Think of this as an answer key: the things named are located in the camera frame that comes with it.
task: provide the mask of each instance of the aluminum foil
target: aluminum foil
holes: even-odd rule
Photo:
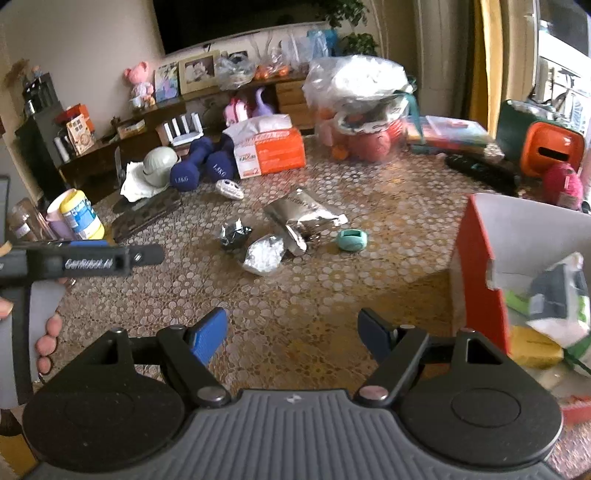
[[[322,205],[302,187],[271,202],[264,211],[276,224],[287,249],[296,256],[306,253],[306,238],[329,225],[340,226],[348,222],[343,212]]]
[[[243,225],[242,220],[224,223],[220,232],[220,242],[224,250],[234,250],[242,247],[252,233],[252,228]]]
[[[283,239],[265,235],[248,247],[242,268],[255,275],[268,275],[279,267],[284,254]]]
[[[487,162],[494,164],[499,163],[501,160],[505,158],[505,154],[499,147],[499,145],[495,142],[491,142],[486,145],[484,149],[484,158]]]

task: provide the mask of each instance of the stuffed toy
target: stuffed toy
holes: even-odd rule
[[[154,87],[148,81],[150,68],[147,61],[138,63],[132,69],[125,69],[124,75],[134,86],[131,90],[131,103],[134,108],[147,108],[156,104],[152,97]]]

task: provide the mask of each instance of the human hand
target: human hand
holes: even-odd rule
[[[10,315],[12,307],[10,301],[0,297],[0,322]],[[37,360],[37,370],[43,375],[48,374],[49,370],[51,370],[51,360],[47,358],[47,355],[51,355],[56,350],[57,336],[60,334],[61,324],[61,317],[55,312],[45,324],[47,334],[39,338],[35,343],[35,349],[41,355]]]

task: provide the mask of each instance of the metal screw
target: metal screw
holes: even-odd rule
[[[388,398],[388,390],[379,385],[365,385],[359,389],[359,395],[366,400],[381,401]]]
[[[222,387],[201,387],[197,390],[197,396],[201,400],[217,403],[226,398],[226,391]]]

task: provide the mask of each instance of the picture frame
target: picture frame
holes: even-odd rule
[[[180,95],[178,85],[178,62],[161,65],[154,72],[154,96],[156,102],[163,102]]]
[[[182,95],[217,85],[215,65],[219,56],[219,50],[212,50],[179,61],[178,77]]]

